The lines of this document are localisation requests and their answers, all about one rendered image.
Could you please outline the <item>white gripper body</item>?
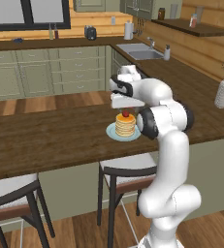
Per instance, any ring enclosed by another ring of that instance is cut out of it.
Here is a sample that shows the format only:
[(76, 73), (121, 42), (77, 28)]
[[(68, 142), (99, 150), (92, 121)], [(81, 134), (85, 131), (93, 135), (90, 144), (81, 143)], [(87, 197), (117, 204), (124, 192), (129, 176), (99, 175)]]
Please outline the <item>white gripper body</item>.
[(113, 109), (140, 108), (144, 106), (144, 102), (121, 94), (112, 93), (111, 100)]

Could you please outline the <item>pancake stack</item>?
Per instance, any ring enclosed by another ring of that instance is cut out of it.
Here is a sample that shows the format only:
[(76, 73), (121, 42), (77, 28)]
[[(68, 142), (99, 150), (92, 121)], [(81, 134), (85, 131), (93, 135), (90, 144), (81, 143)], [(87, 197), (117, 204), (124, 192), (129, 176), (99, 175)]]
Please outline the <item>pancake stack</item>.
[(115, 132), (121, 137), (130, 137), (135, 133), (136, 118), (133, 114), (118, 114), (115, 119)]

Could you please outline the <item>light blue plate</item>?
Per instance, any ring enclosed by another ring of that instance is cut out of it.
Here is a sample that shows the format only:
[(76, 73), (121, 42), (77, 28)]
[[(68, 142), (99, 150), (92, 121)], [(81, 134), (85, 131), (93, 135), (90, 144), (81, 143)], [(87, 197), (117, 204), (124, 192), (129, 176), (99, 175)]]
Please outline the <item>light blue plate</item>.
[(117, 140), (117, 141), (133, 141), (136, 140), (140, 137), (141, 132), (138, 128), (135, 128), (135, 133), (132, 136), (129, 137), (122, 137), (119, 136), (116, 132), (115, 132), (115, 123), (110, 124), (107, 129), (106, 129), (106, 133), (107, 135), (113, 139), (113, 140)]

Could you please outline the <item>grey sink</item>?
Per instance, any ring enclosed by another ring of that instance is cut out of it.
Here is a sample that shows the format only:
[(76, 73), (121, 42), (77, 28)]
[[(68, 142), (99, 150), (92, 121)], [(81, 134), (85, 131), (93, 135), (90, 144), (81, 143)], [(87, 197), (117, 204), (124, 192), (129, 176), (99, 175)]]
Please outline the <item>grey sink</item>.
[(120, 49), (136, 60), (162, 59), (164, 55), (150, 46), (139, 44), (120, 44)]

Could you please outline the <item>white cushioned dark bar stool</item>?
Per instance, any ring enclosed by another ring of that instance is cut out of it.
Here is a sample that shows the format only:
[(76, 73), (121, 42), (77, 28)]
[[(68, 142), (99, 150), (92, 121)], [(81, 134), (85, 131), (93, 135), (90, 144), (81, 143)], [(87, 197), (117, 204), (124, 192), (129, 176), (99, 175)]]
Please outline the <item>white cushioned dark bar stool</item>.
[[(40, 201), (50, 236), (55, 237), (38, 174), (0, 179), (0, 222), (16, 217), (22, 218), (37, 230), (42, 247), (49, 248), (37, 201)], [(8, 248), (1, 226), (0, 241), (3, 248)]]
[(108, 248), (113, 248), (115, 210), (125, 193), (137, 192), (148, 187), (156, 174), (156, 163), (149, 153), (101, 161), (99, 163), (97, 225), (102, 220), (103, 179), (109, 194)]

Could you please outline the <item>white soap dispenser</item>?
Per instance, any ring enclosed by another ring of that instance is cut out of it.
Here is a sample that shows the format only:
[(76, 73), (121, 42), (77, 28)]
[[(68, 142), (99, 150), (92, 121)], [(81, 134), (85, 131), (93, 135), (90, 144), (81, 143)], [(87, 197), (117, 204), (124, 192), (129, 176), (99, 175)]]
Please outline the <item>white soap dispenser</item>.
[(164, 51), (164, 60), (166, 61), (170, 60), (170, 54), (171, 54), (170, 45), (166, 45), (165, 51)]

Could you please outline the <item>white paper towel roll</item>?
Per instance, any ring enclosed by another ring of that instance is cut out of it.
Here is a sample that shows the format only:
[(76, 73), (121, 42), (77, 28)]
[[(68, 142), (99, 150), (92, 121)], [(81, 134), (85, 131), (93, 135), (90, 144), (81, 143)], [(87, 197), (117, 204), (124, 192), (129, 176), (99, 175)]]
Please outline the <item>white paper towel roll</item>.
[(124, 25), (124, 39), (132, 40), (134, 35), (134, 23), (127, 21)]

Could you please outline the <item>hanging kitchen utensils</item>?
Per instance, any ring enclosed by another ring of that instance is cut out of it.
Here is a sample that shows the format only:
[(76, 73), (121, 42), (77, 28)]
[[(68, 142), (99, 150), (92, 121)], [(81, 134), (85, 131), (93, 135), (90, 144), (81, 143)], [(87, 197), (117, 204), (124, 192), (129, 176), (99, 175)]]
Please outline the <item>hanging kitchen utensils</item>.
[(139, 17), (137, 20), (137, 35), (141, 36), (144, 31), (144, 24), (146, 20), (144, 18)]

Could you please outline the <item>black toaster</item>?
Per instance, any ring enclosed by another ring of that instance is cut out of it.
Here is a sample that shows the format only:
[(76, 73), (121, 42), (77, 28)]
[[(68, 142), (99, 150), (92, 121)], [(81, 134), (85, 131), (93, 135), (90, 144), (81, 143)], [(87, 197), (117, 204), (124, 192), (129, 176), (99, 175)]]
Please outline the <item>black toaster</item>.
[(84, 37), (89, 41), (94, 41), (97, 37), (96, 28), (92, 25), (84, 26)]

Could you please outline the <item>green base cupboard run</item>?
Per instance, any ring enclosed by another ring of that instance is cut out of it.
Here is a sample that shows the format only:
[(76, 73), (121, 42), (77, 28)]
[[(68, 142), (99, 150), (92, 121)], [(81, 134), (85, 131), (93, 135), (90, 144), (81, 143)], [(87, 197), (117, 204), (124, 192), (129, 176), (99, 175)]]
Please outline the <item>green base cupboard run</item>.
[(102, 46), (0, 51), (0, 100), (103, 90), (105, 66)]

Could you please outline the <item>dark wooden shelf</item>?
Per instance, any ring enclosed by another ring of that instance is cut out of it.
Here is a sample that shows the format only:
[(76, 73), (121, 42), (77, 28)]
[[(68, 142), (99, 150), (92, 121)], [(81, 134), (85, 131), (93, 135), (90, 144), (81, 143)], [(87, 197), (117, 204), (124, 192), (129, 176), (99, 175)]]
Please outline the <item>dark wooden shelf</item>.
[(196, 37), (223, 37), (224, 36), (224, 28), (212, 26), (209, 24), (200, 23), (195, 27), (190, 27), (189, 20), (186, 19), (164, 19), (158, 20), (153, 19), (152, 22), (173, 28), (177, 31), (181, 31)]

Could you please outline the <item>red and white shaker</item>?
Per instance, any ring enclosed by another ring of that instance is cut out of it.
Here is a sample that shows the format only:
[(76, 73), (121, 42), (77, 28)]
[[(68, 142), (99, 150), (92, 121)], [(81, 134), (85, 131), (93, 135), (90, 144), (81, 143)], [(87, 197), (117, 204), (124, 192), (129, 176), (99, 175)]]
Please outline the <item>red and white shaker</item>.
[(189, 27), (195, 28), (197, 24), (197, 14), (192, 14), (190, 18)]

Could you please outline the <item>grey cup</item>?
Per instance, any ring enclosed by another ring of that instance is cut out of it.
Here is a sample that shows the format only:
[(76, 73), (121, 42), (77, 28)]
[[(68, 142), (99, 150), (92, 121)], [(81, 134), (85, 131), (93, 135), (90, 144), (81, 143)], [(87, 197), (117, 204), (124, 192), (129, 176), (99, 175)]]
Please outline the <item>grey cup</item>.
[(204, 6), (197, 6), (196, 7), (196, 16), (197, 16), (197, 23), (201, 22), (202, 14), (203, 14)]

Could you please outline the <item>black framed window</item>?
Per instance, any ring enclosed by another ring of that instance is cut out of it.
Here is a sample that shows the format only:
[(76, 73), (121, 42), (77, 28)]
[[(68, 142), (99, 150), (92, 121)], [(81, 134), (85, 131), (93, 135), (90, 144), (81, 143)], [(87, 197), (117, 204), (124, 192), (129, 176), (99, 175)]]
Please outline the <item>black framed window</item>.
[(70, 29), (69, 0), (0, 0), (0, 31)]

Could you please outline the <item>green wall cupboards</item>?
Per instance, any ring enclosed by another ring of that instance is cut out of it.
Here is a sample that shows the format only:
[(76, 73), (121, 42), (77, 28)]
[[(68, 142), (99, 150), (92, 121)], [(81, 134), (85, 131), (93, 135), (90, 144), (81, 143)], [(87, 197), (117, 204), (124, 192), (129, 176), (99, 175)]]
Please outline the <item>green wall cupboards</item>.
[(122, 12), (131, 16), (158, 19), (158, 11), (165, 8), (170, 19), (171, 4), (178, 4), (176, 18), (180, 18), (182, 0), (73, 0), (76, 12)]

